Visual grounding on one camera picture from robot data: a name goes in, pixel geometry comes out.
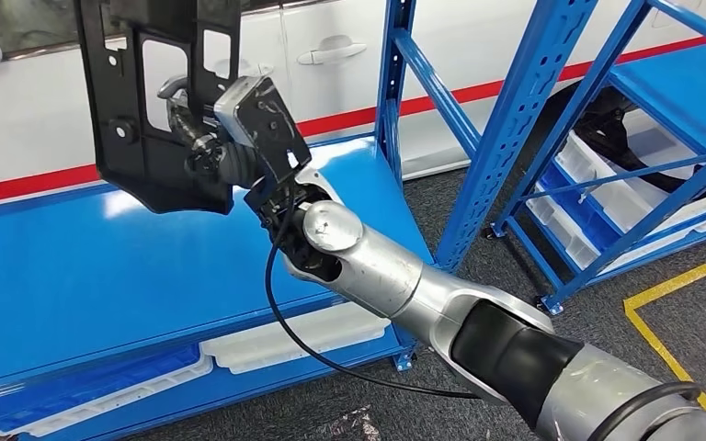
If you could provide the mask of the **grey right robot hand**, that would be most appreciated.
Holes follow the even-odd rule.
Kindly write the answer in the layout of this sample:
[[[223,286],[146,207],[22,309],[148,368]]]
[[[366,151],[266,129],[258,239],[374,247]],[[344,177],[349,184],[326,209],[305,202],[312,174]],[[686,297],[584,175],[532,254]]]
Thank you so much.
[[[188,78],[176,75],[159,88],[157,97],[165,101],[170,131],[189,148],[186,172],[201,183],[251,188],[263,177],[253,148],[213,133],[202,117],[188,106]]]

